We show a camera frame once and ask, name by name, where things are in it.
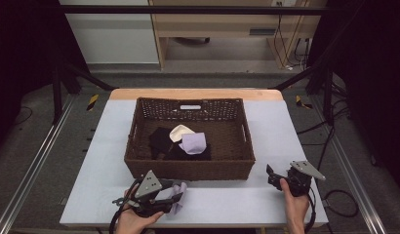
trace wooden table edge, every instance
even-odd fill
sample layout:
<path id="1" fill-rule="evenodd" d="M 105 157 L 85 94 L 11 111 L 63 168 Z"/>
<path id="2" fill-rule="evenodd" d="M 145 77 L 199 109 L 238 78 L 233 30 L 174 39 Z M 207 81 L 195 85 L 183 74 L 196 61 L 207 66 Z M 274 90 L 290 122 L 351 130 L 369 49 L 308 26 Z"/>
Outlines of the wooden table edge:
<path id="1" fill-rule="evenodd" d="M 111 100 L 137 98 L 283 100 L 278 90 L 260 89 L 116 89 L 109 97 Z"/>

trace purple cloth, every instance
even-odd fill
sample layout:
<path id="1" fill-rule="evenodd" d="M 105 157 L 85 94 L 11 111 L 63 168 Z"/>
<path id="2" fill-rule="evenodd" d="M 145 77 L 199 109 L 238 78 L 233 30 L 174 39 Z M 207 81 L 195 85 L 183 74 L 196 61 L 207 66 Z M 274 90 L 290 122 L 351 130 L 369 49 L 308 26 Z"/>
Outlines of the purple cloth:
<path id="1" fill-rule="evenodd" d="M 172 209 L 168 213 L 168 215 L 176 215 L 181 209 L 182 204 L 184 203 L 184 194 L 187 190 L 187 184 L 185 182 L 181 183 L 181 186 L 174 185 L 172 188 L 172 193 L 170 194 L 169 198 L 172 198 L 174 195 L 182 193 L 180 200 L 173 204 Z"/>
<path id="2" fill-rule="evenodd" d="M 207 147 L 206 137 L 204 133 L 184 134 L 181 135 L 181 144 L 179 146 L 187 154 L 200 154 Z"/>

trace cloth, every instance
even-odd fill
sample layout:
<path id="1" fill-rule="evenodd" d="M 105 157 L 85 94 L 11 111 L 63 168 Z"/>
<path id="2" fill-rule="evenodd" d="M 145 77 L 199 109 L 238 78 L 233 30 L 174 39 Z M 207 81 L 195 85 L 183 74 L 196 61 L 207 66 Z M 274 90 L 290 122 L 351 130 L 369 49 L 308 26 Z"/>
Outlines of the cloth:
<path id="1" fill-rule="evenodd" d="M 160 153 L 168 154 L 173 146 L 170 140 L 171 129 L 157 128 L 149 138 L 149 146 L 151 147 L 151 159 L 157 159 Z"/>
<path id="2" fill-rule="evenodd" d="M 175 128 L 173 128 L 172 131 L 170 132 L 170 139 L 173 142 L 180 141 L 181 135 L 184 134 L 195 134 L 195 133 L 185 125 L 178 125 Z"/>
<path id="3" fill-rule="evenodd" d="M 179 193 L 182 193 L 182 196 L 178 202 L 173 204 L 172 209 L 167 215 L 176 215 L 182 209 L 182 205 L 184 203 L 184 198 L 185 198 L 184 196 L 185 190 L 187 190 L 187 184 L 185 182 L 182 182 L 180 186 L 176 184 L 173 186 L 169 199 Z"/>
<path id="4" fill-rule="evenodd" d="M 170 152 L 164 157 L 164 160 L 212 160 L 212 146 L 207 144 L 206 149 L 202 153 L 189 155 L 176 142 L 173 144 Z"/>
<path id="5" fill-rule="evenodd" d="M 206 149 L 206 137 L 204 133 L 181 135 L 179 147 L 189 155 L 201 154 Z"/>

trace gray floor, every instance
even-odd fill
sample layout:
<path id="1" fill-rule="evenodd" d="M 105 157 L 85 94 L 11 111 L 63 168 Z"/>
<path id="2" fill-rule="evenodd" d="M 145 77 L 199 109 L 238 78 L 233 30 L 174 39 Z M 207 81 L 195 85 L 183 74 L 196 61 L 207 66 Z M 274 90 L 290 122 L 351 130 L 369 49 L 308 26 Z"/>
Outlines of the gray floor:
<path id="1" fill-rule="evenodd" d="M 213 39 L 210 44 L 200 44 L 191 40 L 172 41 L 164 70 L 136 69 L 132 72 L 103 72 L 95 75 L 110 85 L 118 87 L 174 87 L 174 88 L 267 88 L 288 79 L 299 72 L 279 70 L 273 61 L 264 40 Z M 63 205 L 60 201 L 69 196 L 72 185 L 80 170 L 94 129 L 98 125 L 109 92 L 105 92 L 87 81 L 80 80 L 83 90 L 75 96 L 73 108 L 61 129 L 35 183 L 31 187 L 13 229 L 30 233 L 41 230 L 71 231 L 59 224 Z M 312 103 L 319 96 L 308 97 L 301 81 L 283 92 L 294 126 L 305 130 L 321 122 L 316 109 L 296 105 L 296 95 L 303 103 Z M 100 95 L 92 111 L 87 105 L 92 95 Z M 52 89 L 50 86 L 32 92 L 24 97 L 22 106 L 33 112 L 21 124 L 15 125 L 8 133 L 7 140 L 0 148 L 0 215 L 17 190 L 24 173 L 28 170 L 35 154 L 51 128 L 53 119 Z M 344 102 L 337 111 L 345 108 Z M 29 109 L 22 108 L 16 123 L 29 116 Z M 364 186 L 387 233 L 400 233 L 400 190 L 385 168 L 372 166 L 369 150 L 365 147 L 350 113 L 336 120 L 336 135 L 350 163 Z M 324 128 L 300 135 L 300 142 L 306 157 L 316 165 L 322 152 L 327 132 Z M 328 145 L 321 172 L 325 182 L 319 183 L 321 196 L 333 189 L 350 192 L 350 186 L 338 163 L 338 155 L 331 144 Z M 331 206 L 342 212 L 354 211 L 353 203 L 339 193 L 331 195 Z M 365 214 L 347 218 L 326 210 L 330 225 L 335 233 L 370 233 Z M 93 228 L 81 231 L 97 233 Z M 283 230 L 266 230 L 267 233 L 284 233 Z M 311 233 L 328 233 L 327 227 L 313 229 Z"/>

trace basket handle hole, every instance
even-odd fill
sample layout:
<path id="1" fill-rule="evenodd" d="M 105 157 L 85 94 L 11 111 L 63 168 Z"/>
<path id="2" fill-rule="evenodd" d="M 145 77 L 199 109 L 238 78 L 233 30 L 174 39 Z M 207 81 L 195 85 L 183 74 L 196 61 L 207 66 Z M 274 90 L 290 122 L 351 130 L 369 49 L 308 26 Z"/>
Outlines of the basket handle hole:
<path id="1" fill-rule="evenodd" d="M 199 110 L 201 105 L 181 105 L 180 110 Z"/>

